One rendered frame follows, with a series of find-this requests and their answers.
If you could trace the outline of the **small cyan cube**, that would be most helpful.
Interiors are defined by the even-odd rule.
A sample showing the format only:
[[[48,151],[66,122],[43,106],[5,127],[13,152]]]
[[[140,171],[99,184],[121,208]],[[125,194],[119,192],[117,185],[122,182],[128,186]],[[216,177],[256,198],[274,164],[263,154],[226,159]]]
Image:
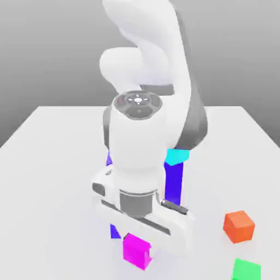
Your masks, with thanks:
[[[170,166],[181,164],[189,159],[190,151],[183,149],[168,149],[165,163]]]

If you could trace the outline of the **small green cube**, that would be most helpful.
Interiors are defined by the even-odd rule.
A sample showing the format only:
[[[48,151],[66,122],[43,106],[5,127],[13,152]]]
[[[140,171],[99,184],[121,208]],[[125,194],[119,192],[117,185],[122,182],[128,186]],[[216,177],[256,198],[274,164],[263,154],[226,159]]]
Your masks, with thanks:
[[[235,259],[231,280],[261,280],[261,266],[239,258]]]

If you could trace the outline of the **small orange cube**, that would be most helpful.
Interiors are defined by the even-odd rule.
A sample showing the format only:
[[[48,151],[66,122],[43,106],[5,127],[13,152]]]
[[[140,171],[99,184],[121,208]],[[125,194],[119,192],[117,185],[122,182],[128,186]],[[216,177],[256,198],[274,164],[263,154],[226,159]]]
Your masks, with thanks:
[[[253,238],[255,223],[245,211],[227,213],[223,230],[232,243],[249,241]]]

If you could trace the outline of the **small magenta cube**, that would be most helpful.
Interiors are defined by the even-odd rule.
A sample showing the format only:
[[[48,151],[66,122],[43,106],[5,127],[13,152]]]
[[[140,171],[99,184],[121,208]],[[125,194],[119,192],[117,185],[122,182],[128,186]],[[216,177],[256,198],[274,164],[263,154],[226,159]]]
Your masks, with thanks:
[[[128,233],[122,242],[122,254],[124,260],[145,270],[152,258],[150,257],[151,244],[139,237]]]

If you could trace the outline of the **large blue box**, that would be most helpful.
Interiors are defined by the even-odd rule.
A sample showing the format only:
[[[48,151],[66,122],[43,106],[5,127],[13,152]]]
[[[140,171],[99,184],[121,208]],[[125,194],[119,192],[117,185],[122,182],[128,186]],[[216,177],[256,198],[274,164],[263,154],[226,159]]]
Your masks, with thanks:
[[[170,166],[164,162],[166,171],[165,199],[180,205],[184,163]]]

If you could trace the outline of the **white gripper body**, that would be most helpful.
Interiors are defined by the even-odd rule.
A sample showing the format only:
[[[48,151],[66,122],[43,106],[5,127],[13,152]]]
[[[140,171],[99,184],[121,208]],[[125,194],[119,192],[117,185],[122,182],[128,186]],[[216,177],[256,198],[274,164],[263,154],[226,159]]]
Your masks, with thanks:
[[[178,212],[160,205],[153,198],[153,211],[144,218],[132,218],[114,205],[102,200],[97,204],[97,214],[116,226],[125,236],[131,233],[177,256],[185,256],[193,247],[194,216],[186,209]]]

